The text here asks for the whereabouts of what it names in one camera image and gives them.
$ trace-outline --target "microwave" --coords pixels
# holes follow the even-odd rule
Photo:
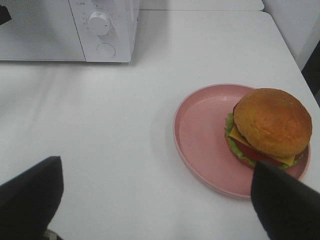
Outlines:
[[[0,0],[0,60],[130,62],[139,3]]]

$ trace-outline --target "microwave knob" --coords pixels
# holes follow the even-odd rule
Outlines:
[[[88,26],[90,31],[97,35],[106,35],[113,27],[113,19],[110,14],[96,11],[92,13],[88,19]]]

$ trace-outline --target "table surface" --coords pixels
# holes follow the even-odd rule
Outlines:
[[[142,10],[129,64],[2,62],[0,73],[0,183],[61,156],[49,228],[66,240],[268,239],[249,200],[207,188],[176,150],[178,105],[213,84],[296,96],[313,120],[302,181],[320,191],[320,109],[264,12]]]
[[[140,0],[144,10],[262,11],[262,0]]]

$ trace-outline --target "pink plate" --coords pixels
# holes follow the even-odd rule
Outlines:
[[[252,89],[235,84],[201,88],[183,100],[174,117],[174,141],[186,166],[209,187],[231,197],[250,198],[253,169],[241,163],[227,146],[225,119]],[[302,160],[285,171],[301,179],[309,160],[310,145]]]

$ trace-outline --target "sesame-free bun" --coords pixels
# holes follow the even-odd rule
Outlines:
[[[311,117],[301,102],[273,88],[245,95],[234,109],[234,123],[255,149],[275,157],[301,153],[312,134]]]

